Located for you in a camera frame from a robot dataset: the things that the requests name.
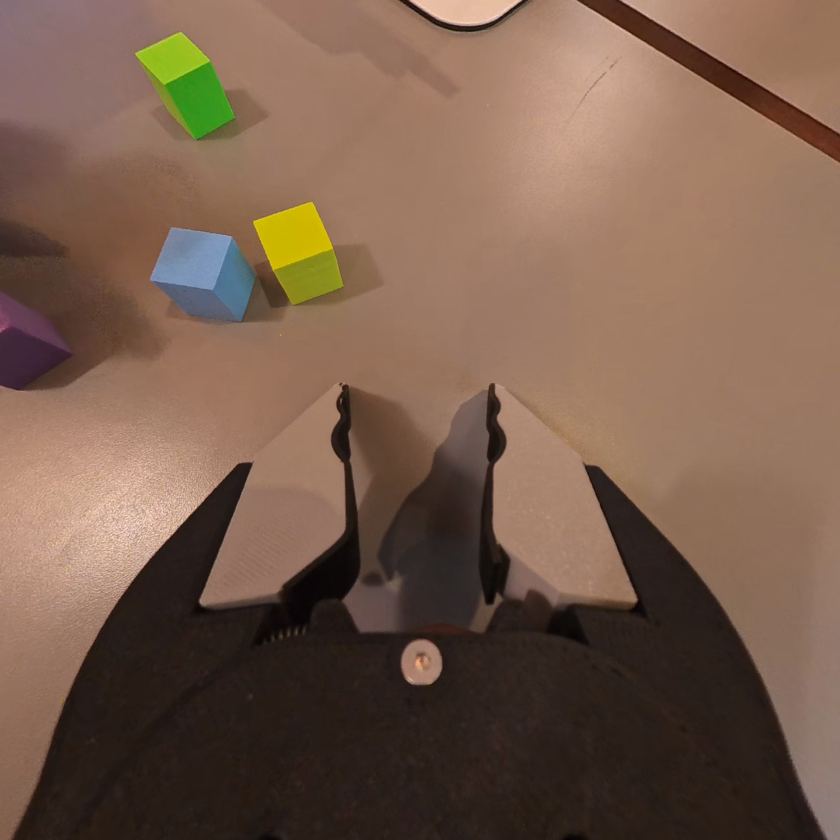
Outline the green foam cube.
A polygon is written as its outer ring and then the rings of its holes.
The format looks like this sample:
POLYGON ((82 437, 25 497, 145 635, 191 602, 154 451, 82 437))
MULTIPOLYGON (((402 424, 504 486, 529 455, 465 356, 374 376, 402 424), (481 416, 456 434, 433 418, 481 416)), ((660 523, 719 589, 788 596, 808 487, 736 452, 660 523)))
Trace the green foam cube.
POLYGON ((183 33, 135 56, 167 111, 195 140, 235 120, 211 60, 183 33))

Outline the light blue foam cube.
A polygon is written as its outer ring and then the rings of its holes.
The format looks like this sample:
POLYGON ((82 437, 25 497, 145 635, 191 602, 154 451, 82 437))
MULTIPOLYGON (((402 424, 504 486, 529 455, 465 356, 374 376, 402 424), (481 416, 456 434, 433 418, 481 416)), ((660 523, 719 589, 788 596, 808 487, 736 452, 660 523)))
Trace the light blue foam cube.
POLYGON ((188 316, 242 322, 256 273, 231 236, 171 227, 150 281, 188 316))

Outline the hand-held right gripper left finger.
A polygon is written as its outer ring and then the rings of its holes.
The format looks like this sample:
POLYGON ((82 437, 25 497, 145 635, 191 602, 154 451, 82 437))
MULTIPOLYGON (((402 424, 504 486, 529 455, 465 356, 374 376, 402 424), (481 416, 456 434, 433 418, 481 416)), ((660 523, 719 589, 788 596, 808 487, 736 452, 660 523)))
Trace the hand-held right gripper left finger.
POLYGON ((350 388, 338 383, 268 442, 207 578, 207 610, 342 600, 361 568, 350 388))

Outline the white document stand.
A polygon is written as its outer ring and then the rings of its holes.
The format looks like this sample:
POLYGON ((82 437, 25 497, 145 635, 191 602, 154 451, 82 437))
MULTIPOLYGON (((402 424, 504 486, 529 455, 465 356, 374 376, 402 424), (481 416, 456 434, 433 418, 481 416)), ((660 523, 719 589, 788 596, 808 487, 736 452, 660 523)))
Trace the white document stand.
POLYGON ((527 1, 402 1, 432 24, 452 31, 492 28, 527 1))

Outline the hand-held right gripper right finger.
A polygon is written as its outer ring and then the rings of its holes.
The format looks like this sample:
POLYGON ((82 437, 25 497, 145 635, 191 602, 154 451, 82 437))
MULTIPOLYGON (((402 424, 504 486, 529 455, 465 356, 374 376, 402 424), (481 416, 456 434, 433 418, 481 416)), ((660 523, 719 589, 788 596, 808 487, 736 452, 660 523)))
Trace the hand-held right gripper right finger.
POLYGON ((486 604, 530 594, 553 611, 631 611, 637 594, 583 459, 503 385, 487 389, 479 518, 486 604))

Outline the purple foam cube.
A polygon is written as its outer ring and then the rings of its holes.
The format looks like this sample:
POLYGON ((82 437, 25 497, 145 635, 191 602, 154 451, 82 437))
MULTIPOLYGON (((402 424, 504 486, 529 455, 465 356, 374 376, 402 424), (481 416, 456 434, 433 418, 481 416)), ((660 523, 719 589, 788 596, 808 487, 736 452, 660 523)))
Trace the purple foam cube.
POLYGON ((50 320, 1 294, 1 386, 22 390, 72 355, 50 320))

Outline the yellow foam cube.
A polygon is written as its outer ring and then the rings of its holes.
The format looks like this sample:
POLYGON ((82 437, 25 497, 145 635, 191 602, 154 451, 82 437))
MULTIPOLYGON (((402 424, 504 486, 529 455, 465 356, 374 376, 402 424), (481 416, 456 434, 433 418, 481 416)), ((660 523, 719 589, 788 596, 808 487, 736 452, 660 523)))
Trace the yellow foam cube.
POLYGON ((258 218, 253 225, 290 304, 343 288, 332 241, 314 203, 258 218))

